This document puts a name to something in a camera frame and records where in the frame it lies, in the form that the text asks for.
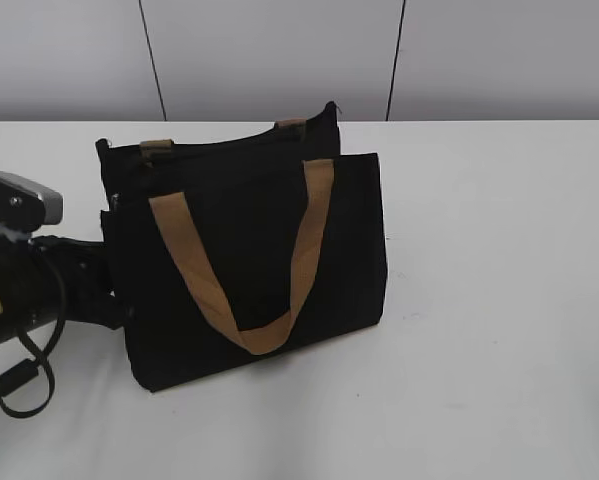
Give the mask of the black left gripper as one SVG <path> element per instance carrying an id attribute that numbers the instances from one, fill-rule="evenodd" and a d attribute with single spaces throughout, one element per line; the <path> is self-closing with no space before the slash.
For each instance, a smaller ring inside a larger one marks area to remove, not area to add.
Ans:
<path id="1" fill-rule="evenodd" d="M 67 319 L 117 330 L 125 309 L 114 286 L 103 242 L 40 236 L 33 245 L 60 273 L 67 292 Z"/>

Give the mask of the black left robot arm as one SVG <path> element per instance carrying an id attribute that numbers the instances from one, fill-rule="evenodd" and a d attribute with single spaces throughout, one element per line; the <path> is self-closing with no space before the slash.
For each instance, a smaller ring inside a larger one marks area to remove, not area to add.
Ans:
<path id="1" fill-rule="evenodd" d="M 12 242 L 0 235 L 0 344 L 51 322 L 116 330 L 126 309 L 113 290 L 101 242 L 56 236 Z"/>

